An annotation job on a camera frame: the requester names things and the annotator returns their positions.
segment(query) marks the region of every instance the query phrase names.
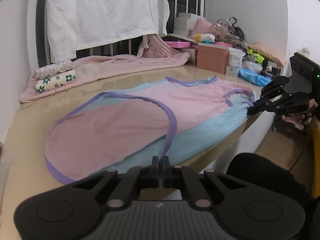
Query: screw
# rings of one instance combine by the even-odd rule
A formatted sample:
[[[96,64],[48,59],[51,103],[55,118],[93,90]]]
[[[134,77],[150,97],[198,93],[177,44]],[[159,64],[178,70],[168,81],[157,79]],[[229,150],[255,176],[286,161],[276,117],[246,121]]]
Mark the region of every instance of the screw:
[[[123,201],[121,199],[111,199],[108,202],[108,206],[109,207],[113,207],[113,208],[119,208],[123,206]]]
[[[202,208],[207,208],[211,206],[211,201],[207,199],[198,199],[196,201],[196,206],[197,207],[202,207]]]

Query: white curtain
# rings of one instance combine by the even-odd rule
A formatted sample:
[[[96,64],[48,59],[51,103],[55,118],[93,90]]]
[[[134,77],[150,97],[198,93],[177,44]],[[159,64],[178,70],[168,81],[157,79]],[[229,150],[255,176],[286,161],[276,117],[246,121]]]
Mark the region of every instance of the white curtain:
[[[47,0],[51,61],[76,57],[76,50],[147,34],[166,35],[167,0]]]

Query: floor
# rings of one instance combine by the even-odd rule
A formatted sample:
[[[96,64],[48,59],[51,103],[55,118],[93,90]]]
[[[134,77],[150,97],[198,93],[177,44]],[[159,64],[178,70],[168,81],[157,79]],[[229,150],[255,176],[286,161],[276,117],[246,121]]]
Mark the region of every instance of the floor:
[[[307,136],[304,146],[299,148],[299,145],[294,140],[287,138],[277,130],[275,132],[270,130],[256,153],[271,160],[278,166],[289,170],[298,159],[302,150],[301,158],[291,173],[299,183],[306,187],[309,193],[312,193],[314,153],[312,137],[310,135]]]

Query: pink fuzzy blanket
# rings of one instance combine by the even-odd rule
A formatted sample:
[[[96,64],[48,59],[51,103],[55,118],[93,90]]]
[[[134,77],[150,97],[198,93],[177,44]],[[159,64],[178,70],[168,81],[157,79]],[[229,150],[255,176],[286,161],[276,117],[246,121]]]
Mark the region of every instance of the pink fuzzy blanket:
[[[148,46],[149,48],[145,49],[142,42],[137,56],[90,56],[77,59],[74,61],[73,67],[78,76],[75,82],[41,94],[36,92],[36,79],[34,76],[31,76],[28,87],[26,91],[20,95],[19,100],[22,103],[34,101],[68,90],[72,87],[77,87],[104,78],[145,70],[178,67],[184,65],[190,58],[189,53],[181,53],[176,49],[171,48],[163,42],[157,34],[148,35]]]

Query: stuffed animal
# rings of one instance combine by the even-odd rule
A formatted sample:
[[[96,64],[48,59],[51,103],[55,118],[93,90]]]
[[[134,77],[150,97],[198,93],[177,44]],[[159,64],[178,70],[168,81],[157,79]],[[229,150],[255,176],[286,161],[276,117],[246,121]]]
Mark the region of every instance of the stuffed animal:
[[[198,33],[194,36],[194,39],[197,43],[204,42],[204,43],[212,43],[214,44],[215,36],[212,34],[201,34]]]

